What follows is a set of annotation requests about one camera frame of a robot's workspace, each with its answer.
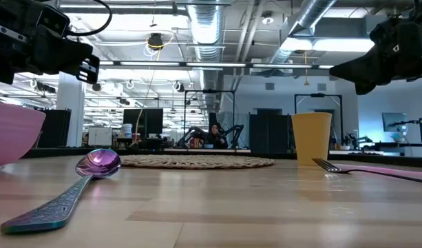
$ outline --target round placemat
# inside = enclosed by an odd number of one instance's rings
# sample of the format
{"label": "round placemat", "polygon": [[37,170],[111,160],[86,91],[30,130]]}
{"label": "round placemat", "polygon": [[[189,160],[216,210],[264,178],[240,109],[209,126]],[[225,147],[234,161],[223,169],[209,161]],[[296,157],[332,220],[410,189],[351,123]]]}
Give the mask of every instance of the round placemat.
{"label": "round placemat", "polygon": [[127,155],[122,166],[172,169],[242,169],[273,165],[268,158],[227,155]]}

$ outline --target bowl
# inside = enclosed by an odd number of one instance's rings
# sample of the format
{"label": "bowl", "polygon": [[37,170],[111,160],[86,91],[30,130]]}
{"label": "bowl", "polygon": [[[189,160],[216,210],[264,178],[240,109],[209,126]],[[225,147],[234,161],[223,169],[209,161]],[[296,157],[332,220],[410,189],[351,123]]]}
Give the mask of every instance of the bowl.
{"label": "bowl", "polygon": [[0,165],[20,159],[38,138],[45,114],[0,103]]}

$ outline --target iridescent spoon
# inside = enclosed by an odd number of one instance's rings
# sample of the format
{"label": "iridescent spoon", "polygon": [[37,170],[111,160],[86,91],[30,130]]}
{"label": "iridescent spoon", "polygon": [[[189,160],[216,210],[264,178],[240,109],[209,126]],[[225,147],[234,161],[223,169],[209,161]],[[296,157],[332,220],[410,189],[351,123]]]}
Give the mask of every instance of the iridescent spoon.
{"label": "iridescent spoon", "polygon": [[92,178],[106,178],[119,170],[119,155],[110,149],[97,149],[84,156],[76,165],[82,176],[73,186],[48,203],[9,220],[0,226],[5,234],[45,231],[65,226],[85,186]]}

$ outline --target person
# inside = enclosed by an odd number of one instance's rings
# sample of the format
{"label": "person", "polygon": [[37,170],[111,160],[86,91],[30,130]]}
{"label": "person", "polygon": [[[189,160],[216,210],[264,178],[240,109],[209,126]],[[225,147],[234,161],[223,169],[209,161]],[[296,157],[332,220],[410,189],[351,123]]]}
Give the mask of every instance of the person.
{"label": "person", "polygon": [[211,133],[208,137],[208,143],[213,144],[214,149],[227,149],[227,140],[220,132],[222,126],[219,123],[212,125]]}

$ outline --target wooden table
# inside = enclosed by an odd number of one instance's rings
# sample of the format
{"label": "wooden table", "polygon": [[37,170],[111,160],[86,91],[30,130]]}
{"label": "wooden table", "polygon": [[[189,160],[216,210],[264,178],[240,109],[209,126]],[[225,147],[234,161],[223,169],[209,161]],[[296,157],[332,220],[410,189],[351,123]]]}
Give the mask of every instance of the wooden table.
{"label": "wooden table", "polygon": [[[80,156],[0,167],[0,224],[78,180]],[[276,161],[231,170],[122,168],[92,182],[66,227],[0,248],[422,248],[422,184]]]}

